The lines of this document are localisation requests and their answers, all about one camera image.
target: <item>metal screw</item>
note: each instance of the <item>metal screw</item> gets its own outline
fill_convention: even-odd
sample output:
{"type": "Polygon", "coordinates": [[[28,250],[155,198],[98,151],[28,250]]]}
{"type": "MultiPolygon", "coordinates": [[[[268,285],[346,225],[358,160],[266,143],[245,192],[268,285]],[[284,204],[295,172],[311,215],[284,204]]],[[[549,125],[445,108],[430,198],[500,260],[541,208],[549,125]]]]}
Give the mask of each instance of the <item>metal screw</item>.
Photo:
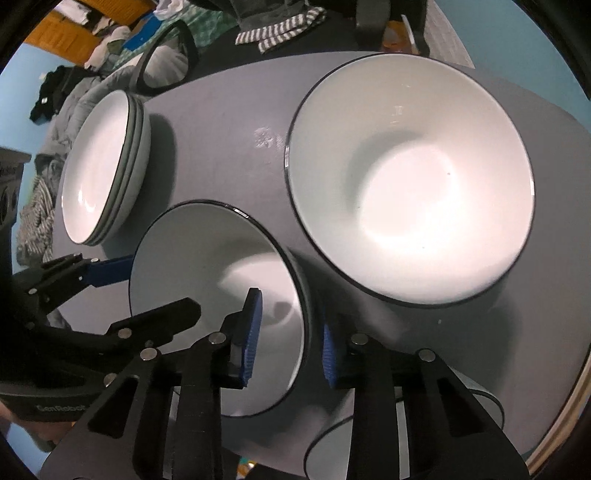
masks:
{"type": "Polygon", "coordinates": [[[129,337],[131,337],[131,328],[122,328],[121,330],[119,330],[117,332],[117,336],[119,338],[122,338],[123,340],[128,339],[129,337]]]}
{"type": "Polygon", "coordinates": [[[106,387],[113,383],[113,380],[117,378],[117,374],[106,374],[103,378],[103,383],[106,387]]]}
{"type": "Polygon", "coordinates": [[[158,351],[155,348],[144,348],[141,353],[139,354],[139,357],[142,360],[154,360],[154,358],[156,358],[158,356],[158,351]]]}
{"type": "Polygon", "coordinates": [[[425,349],[421,350],[421,351],[418,353],[418,357],[419,357],[419,358],[420,358],[420,359],[421,359],[423,362],[433,362],[433,360],[435,360],[435,359],[437,358],[437,357],[435,356],[435,354],[434,354],[434,353],[433,353],[431,350],[429,350],[429,349],[427,349],[427,348],[425,348],[425,349]]]}
{"type": "Polygon", "coordinates": [[[209,340],[209,343],[219,345],[220,343],[226,341],[226,335],[222,332],[213,332],[209,335],[209,337],[207,337],[207,339],[209,340]]]}
{"type": "Polygon", "coordinates": [[[351,335],[351,342],[355,345],[367,345],[369,337],[364,333],[354,333],[351,335]]]}

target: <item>black strap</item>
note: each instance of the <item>black strap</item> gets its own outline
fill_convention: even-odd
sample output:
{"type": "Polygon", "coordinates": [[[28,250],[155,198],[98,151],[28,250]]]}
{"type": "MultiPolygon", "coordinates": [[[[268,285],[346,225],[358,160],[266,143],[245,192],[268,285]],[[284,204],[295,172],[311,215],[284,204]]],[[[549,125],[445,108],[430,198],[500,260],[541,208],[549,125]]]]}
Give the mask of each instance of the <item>black strap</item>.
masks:
{"type": "Polygon", "coordinates": [[[132,93],[139,93],[140,95],[156,96],[171,90],[179,85],[182,85],[190,76],[191,71],[195,68],[195,65],[199,62],[199,52],[195,46],[195,40],[189,30],[187,24],[182,20],[177,20],[171,24],[166,30],[164,30],[160,36],[150,45],[150,48],[144,52],[138,64],[135,66],[134,72],[129,82],[129,91],[132,93]],[[152,58],[152,55],[156,51],[156,48],[162,44],[167,35],[174,29],[178,30],[178,40],[180,45],[184,47],[185,55],[189,67],[185,76],[178,82],[171,83],[170,85],[164,85],[161,87],[150,87],[144,80],[144,72],[148,66],[148,62],[152,58]]]}

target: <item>blue wall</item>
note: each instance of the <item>blue wall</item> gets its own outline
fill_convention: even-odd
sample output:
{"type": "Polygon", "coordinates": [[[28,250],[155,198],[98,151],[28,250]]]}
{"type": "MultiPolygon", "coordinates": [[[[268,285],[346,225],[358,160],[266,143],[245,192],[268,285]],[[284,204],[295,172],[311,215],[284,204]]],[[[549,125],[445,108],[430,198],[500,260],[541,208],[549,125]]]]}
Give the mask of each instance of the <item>blue wall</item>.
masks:
{"type": "Polygon", "coordinates": [[[520,85],[591,131],[591,102],[550,40],[512,0],[436,0],[477,69],[520,85]]]}
{"type": "MultiPolygon", "coordinates": [[[[29,120],[31,109],[39,97],[42,84],[40,76],[55,70],[59,65],[72,63],[39,48],[23,44],[0,74],[0,146],[30,153],[33,157],[43,144],[48,123],[36,125],[29,120]]],[[[18,205],[27,201],[31,182],[35,175],[33,161],[25,166],[18,205]]],[[[20,218],[12,229],[12,269],[22,268],[17,264],[14,245],[20,218]]]]}

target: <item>white bowl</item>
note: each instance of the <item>white bowl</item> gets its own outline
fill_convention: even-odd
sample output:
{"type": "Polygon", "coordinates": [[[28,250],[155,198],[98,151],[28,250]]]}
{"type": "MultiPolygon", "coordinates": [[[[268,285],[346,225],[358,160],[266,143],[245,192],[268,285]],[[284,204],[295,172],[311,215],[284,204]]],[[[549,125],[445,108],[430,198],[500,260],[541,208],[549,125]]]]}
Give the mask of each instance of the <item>white bowl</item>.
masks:
{"type": "Polygon", "coordinates": [[[250,287],[262,291],[263,320],[252,378],[243,390],[222,389],[226,416],[250,416],[291,390],[307,352],[308,302],[294,264],[258,223],[217,202],[182,203],[160,216],[135,253],[129,281],[132,314],[192,298],[202,308],[195,326],[162,346],[190,347],[218,331],[242,308],[250,287]]]}
{"type": "Polygon", "coordinates": [[[302,226],[372,294],[463,300],[525,244],[534,183],[519,133],[483,87],[444,63],[379,54],[340,67],[305,98],[287,145],[302,226]]]}
{"type": "MultiPolygon", "coordinates": [[[[474,380],[452,369],[466,388],[474,395],[481,406],[491,416],[499,428],[505,423],[505,412],[501,402],[486,388],[474,380]]],[[[308,447],[304,456],[304,470],[309,480],[346,480],[353,432],[353,407],[355,405],[354,390],[350,390],[337,409],[330,416],[320,434],[308,447]]],[[[400,463],[400,479],[410,475],[410,459],[408,453],[408,431],[403,401],[396,403],[398,417],[398,460],[400,463]]]]}
{"type": "Polygon", "coordinates": [[[119,228],[137,198],[149,153],[150,120],[141,102],[122,90],[108,94],[82,125],[66,161],[61,206],[73,242],[96,245],[98,236],[119,228]]]}

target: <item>green checkered fabric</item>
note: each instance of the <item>green checkered fabric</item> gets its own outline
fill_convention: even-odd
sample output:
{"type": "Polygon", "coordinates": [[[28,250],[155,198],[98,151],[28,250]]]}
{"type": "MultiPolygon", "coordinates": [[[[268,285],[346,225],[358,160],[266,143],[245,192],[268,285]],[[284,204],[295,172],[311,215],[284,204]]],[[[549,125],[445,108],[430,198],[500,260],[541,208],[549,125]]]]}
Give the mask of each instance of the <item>green checkered fabric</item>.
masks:
{"type": "MultiPolygon", "coordinates": [[[[183,20],[187,24],[189,30],[193,34],[195,45],[197,46],[199,53],[204,52],[215,39],[238,24],[234,17],[231,17],[226,13],[206,10],[193,4],[188,4],[188,6],[183,8],[178,14],[164,20],[153,38],[158,38],[158,36],[170,24],[177,20],[183,20]]],[[[175,33],[171,32],[169,35],[170,38],[173,38],[175,33]]],[[[133,51],[127,50],[127,48],[123,49],[121,56],[117,60],[117,63],[115,63],[113,69],[116,70],[135,56],[143,53],[150,47],[152,42],[153,40],[148,40],[140,48],[136,48],[133,51]]]]}

